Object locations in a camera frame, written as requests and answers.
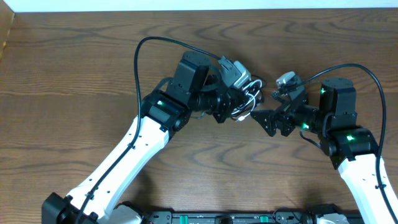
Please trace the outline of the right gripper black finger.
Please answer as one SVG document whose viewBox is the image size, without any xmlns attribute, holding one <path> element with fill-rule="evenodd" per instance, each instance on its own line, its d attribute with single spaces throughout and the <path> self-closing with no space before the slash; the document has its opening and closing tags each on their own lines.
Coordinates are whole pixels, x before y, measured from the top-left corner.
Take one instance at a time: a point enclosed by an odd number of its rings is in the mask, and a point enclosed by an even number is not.
<svg viewBox="0 0 398 224">
<path fill-rule="evenodd" d="M 277 130 L 276 110 L 257 110 L 250 112 L 251 118 L 257 121 L 265 132 L 273 137 Z"/>
<path fill-rule="evenodd" d="M 276 90 L 271 93 L 272 99 L 278 101 L 280 104 L 290 104 L 289 99 L 283 98 L 283 96 Z"/>
</svg>

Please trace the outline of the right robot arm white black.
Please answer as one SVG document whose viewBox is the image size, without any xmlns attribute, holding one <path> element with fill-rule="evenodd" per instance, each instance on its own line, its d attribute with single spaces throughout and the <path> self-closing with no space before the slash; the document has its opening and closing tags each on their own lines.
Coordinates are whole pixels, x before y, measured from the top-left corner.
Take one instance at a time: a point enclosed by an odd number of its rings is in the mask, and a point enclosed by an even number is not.
<svg viewBox="0 0 398 224">
<path fill-rule="evenodd" d="M 269 136 L 288 136 L 295 128 L 317 134 L 316 144 L 331 160 L 351 191 L 365 223 L 393 223 L 389 209 L 397 210 L 397 196 L 377 159 L 377 142 L 370 130 L 357 125 L 356 90 L 345 78 L 330 78 L 321 85 L 320 103 L 308 104 L 299 78 L 279 83 L 273 94 L 281 104 L 275 110 L 251 113 Z"/>
</svg>

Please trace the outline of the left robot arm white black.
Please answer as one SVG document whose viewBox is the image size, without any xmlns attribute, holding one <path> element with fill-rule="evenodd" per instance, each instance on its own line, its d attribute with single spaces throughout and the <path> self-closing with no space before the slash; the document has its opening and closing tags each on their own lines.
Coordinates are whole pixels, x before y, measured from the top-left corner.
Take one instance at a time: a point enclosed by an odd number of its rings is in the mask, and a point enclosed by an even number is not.
<svg viewBox="0 0 398 224">
<path fill-rule="evenodd" d="M 138 211 L 118 201 L 145 164 L 193 112 L 222 123 L 246 100 L 243 86 L 250 72 L 226 57 L 218 63 L 215 67 L 207 56 L 185 52 L 166 90 L 157 87 L 144 98 L 128 132 L 96 170 L 66 197 L 52 193 L 44 201 L 42 223 L 142 223 Z"/>
</svg>

